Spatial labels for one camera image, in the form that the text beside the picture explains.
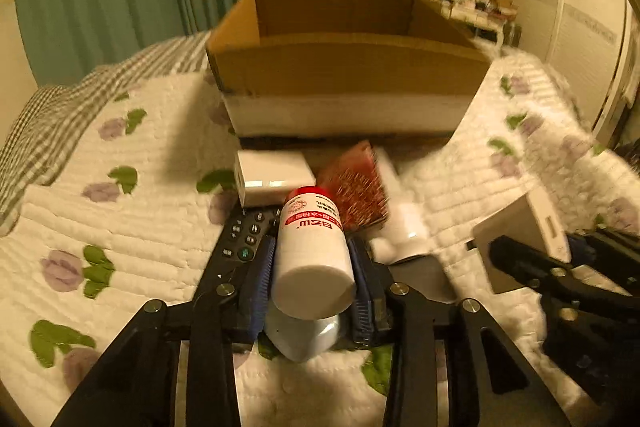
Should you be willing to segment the red floral patterned case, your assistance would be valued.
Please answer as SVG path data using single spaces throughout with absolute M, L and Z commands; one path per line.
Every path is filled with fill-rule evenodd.
M 317 185 L 332 197 L 347 232 L 377 227 L 388 218 L 387 196 L 369 141 L 357 143 L 321 169 Z

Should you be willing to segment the grey box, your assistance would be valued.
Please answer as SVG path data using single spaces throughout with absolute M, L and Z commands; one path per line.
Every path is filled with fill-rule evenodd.
M 472 234 L 495 294 L 522 287 L 511 275 L 500 272 L 489 259 L 489 244 L 497 237 L 505 235 L 562 262 L 570 261 L 570 245 L 560 215 L 542 187 L 533 188 L 477 223 Z

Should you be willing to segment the white dressing table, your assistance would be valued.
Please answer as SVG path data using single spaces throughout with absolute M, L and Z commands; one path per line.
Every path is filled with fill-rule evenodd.
M 521 26 L 514 20 L 504 17 L 500 12 L 477 9 L 474 2 L 440 0 L 440 14 L 471 31 L 474 38 L 490 42 L 497 48 L 520 46 Z

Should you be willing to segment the white bottle red cap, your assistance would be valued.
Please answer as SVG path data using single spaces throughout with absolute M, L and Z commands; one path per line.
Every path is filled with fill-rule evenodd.
M 327 191 L 296 188 L 281 211 L 271 299 L 294 319 L 318 321 L 354 301 L 355 277 L 340 213 Z

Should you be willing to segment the black remote control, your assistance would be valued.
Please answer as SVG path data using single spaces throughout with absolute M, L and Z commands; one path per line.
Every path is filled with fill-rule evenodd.
M 198 282 L 193 300 L 220 284 L 230 283 L 235 271 L 250 265 L 269 229 L 278 223 L 281 206 L 243 208 L 230 212 Z

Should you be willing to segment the grey checkered bedsheet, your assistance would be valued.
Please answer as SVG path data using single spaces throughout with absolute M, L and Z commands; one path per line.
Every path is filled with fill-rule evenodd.
M 1 147 L 1 234 L 15 227 L 29 185 L 49 185 L 103 107 L 149 78 L 208 69 L 207 31 L 157 42 L 116 64 L 100 65 L 73 86 L 38 89 Z

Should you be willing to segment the white charger adapter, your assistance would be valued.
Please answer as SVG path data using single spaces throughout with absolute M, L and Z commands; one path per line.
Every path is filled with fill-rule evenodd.
M 234 179 L 243 208 L 282 205 L 296 188 L 316 184 L 304 155 L 290 150 L 239 150 Z

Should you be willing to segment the cardboard box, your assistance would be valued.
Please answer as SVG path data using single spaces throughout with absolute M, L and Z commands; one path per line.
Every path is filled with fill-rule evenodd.
M 490 66 L 425 0 L 239 0 L 206 53 L 244 139 L 449 134 Z

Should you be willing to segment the white floral quilt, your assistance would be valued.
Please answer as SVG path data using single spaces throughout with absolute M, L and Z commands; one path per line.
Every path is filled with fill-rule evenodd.
M 66 361 L 83 366 L 87 349 L 104 350 L 146 300 L 192 297 L 222 230 L 238 148 L 213 113 L 219 100 L 202 74 L 145 81 L 103 107 L 53 184 L 26 191 L 1 236 L 1 379 L 32 424 L 50 425 L 66 402 Z M 537 295 L 495 294 L 466 243 L 536 187 L 568 231 L 637 232 L 637 173 L 582 129 L 554 70 L 524 54 L 491 64 L 444 147 L 383 148 L 454 287 L 484 303 L 574 425 L 601 425 L 542 353 Z

